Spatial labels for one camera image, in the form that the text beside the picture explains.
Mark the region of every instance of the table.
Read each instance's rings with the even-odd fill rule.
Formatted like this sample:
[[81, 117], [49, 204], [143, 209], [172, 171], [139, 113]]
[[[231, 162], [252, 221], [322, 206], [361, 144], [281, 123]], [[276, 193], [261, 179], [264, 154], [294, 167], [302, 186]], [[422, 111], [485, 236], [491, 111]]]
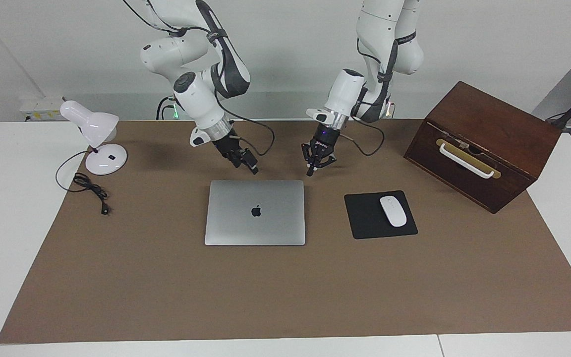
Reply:
[[[0, 123], [0, 218], [7, 217], [5, 222], [0, 219], [0, 328], [65, 196], [65, 191], [53, 183], [54, 170], [85, 146], [69, 122]], [[63, 169], [65, 180], [73, 176], [79, 163], [73, 160]], [[571, 263], [571, 137], [567, 134], [560, 138], [546, 170], [528, 192]], [[257, 349], [272, 355], [352, 355], [358, 351], [370, 355], [441, 356], [440, 347], [447, 357], [472, 354], [469, 351], [480, 351], [482, 355], [559, 356], [564, 353], [557, 347], [571, 352], [571, 332], [0, 346], [0, 356], [66, 352], [135, 356], [143, 351], [148, 355], [152, 351], [157, 355], [196, 351], [198, 355], [241, 355]]]

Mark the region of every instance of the apple logo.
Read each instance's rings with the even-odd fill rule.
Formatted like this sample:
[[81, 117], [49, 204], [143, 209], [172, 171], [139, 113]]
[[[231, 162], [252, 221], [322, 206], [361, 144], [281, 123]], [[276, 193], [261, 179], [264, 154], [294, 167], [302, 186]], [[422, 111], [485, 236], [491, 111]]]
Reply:
[[251, 210], [252, 216], [253, 217], [259, 217], [261, 215], [261, 208], [259, 205], [257, 205], [255, 208], [252, 208]]

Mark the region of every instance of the laptop lid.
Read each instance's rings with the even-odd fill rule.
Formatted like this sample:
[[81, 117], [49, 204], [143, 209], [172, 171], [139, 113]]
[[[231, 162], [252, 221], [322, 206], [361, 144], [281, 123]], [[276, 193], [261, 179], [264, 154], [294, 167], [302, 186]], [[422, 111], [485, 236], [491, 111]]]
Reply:
[[204, 244], [304, 245], [303, 181], [212, 181]]

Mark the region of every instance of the white robotic arm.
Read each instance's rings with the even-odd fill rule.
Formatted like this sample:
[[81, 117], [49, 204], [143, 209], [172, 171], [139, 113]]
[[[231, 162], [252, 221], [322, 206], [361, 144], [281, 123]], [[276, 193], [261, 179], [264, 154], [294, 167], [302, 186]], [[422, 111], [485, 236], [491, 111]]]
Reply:
[[412, 74], [422, 64], [424, 53], [415, 39], [419, 3], [420, 0], [364, 0], [356, 23], [356, 45], [365, 59], [367, 74], [364, 77], [343, 69], [324, 109], [306, 111], [319, 121], [310, 143], [301, 145], [308, 176], [336, 161], [334, 146], [349, 117], [375, 122], [385, 115], [394, 71]]
[[[197, 128], [192, 131], [191, 145], [211, 141], [235, 167], [244, 164], [256, 174], [257, 160], [248, 149], [240, 148], [239, 136], [215, 97], [235, 97], [250, 86], [248, 69], [217, 16], [203, 0], [144, 2], [149, 9], [149, 23], [169, 35], [143, 47], [140, 58], [148, 70], [170, 82], [177, 103], [195, 120]], [[217, 63], [199, 72], [185, 67], [206, 55], [209, 45], [219, 56]]]

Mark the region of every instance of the brown desk mat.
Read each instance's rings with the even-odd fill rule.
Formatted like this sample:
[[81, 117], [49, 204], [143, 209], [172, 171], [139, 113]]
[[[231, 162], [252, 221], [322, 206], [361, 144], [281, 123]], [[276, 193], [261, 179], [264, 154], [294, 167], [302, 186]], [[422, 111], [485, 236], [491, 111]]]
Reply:
[[[271, 122], [257, 176], [190, 147], [190, 122], [121, 122], [129, 161], [93, 178], [113, 214], [90, 192], [66, 195], [0, 343], [571, 330], [571, 267], [528, 194], [492, 215], [415, 167], [402, 155], [419, 123], [380, 122], [387, 141], [369, 158], [341, 139], [310, 178], [300, 144], [314, 122]], [[345, 133], [378, 144], [358, 124]], [[204, 246], [222, 179], [303, 179], [306, 246]], [[419, 234], [353, 239], [343, 195], [385, 190], [406, 193]]]

